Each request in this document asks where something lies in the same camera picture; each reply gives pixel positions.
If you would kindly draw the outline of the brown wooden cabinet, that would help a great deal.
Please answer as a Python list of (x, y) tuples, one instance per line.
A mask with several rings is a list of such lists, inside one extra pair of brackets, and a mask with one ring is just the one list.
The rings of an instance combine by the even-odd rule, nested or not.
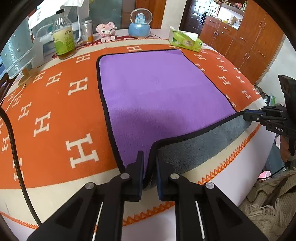
[(280, 50), (283, 31), (255, 1), (247, 1), (238, 29), (207, 16), (200, 39), (256, 84)]

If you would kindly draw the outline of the small metal can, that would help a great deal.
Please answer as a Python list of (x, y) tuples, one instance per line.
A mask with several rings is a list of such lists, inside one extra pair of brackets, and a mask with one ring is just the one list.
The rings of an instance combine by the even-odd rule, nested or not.
[(82, 41), (83, 44), (90, 44), (93, 42), (92, 20), (83, 21), (81, 24)]

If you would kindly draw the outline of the teal lamp with pearls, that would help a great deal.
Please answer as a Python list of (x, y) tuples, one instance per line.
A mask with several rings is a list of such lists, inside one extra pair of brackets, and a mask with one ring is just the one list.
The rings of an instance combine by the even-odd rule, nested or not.
[(10, 79), (23, 75), (19, 86), (31, 83), (37, 76), (37, 68), (44, 64), (43, 44), (39, 38), (32, 40), (28, 17), (5, 44), (1, 58)]

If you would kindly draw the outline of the orange H-pattern tablecloth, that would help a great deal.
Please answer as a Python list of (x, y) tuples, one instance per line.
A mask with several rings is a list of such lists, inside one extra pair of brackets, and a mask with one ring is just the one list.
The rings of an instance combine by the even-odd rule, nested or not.
[[(21, 177), (41, 221), (83, 184), (102, 184), (122, 172), (107, 133), (97, 59), (106, 54), (155, 50), (180, 50), (237, 112), (263, 107), (263, 99), (249, 80), (209, 47), (193, 52), (162, 39), (128, 40), (86, 47), (70, 59), (49, 61), (30, 84), (15, 89), (3, 102), (15, 134)], [(262, 125), (250, 123), (225, 149), (183, 175), (197, 184), (213, 182), (239, 205), (266, 163), (271, 148), (264, 143), (266, 137)], [(156, 187), (145, 189), (139, 203), (126, 204), (123, 226), (129, 237), (173, 237), (174, 204), (159, 201)]]

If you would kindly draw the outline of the blue castle snow globe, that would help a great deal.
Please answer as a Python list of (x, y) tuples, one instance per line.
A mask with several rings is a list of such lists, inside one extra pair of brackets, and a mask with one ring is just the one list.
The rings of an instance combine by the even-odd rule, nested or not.
[(134, 9), (130, 14), (128, 34), (133, 38), (147, 38), (151, 33), (152, 12), (145, 8)]

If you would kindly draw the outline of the green tissue pack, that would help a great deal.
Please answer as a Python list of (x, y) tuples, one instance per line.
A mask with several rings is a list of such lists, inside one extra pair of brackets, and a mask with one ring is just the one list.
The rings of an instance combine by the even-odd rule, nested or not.
[(195, 52), (199, 52), (203, 45), (203, 41), (199, 39), (198, 34), (176, 30), (172, 26), (170, 26), (168, 41), (172, 46), (192, 50)]

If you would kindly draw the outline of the glass bottle yellow label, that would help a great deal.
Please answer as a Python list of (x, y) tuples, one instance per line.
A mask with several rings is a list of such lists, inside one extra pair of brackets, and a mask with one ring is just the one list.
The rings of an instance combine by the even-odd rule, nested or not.
[(56, 11), (56, 16), (52, 27), (52, 36), (56, 54), (60, 60), (64, 60), (75, 53), (72, 22), (65, 16), (64, 9)]

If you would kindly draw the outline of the white appliance with cloth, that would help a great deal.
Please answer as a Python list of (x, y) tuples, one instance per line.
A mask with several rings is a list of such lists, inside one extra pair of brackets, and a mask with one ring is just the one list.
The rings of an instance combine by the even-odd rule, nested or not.
[(43, 1), (29, 17), (33, 38), (51, 45), (58, 56), (68, 56), (82, 40), (82, 22), (89, 16), (89, 1)]

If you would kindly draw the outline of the purple and grey towel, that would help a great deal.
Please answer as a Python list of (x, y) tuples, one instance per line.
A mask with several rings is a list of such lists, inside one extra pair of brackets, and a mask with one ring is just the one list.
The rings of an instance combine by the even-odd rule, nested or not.
[(250, 127), (180, 50), (103, 55), (97, 81), (117, 166), (124, 171), (143, 151), (145, 189), (156, 185), (157, 159), (186, 173)]

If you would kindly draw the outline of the pink block toy figure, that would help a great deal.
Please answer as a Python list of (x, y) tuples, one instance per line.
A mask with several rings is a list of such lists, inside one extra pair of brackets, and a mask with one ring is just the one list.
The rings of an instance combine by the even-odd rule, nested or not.
[(100, 41), (102, 43), (115, 41), (116, 29), (117, 27), (113, 22), (108, 22), (107, 24), (99, 24), (96, 27), (96, 31), (101, 37)]

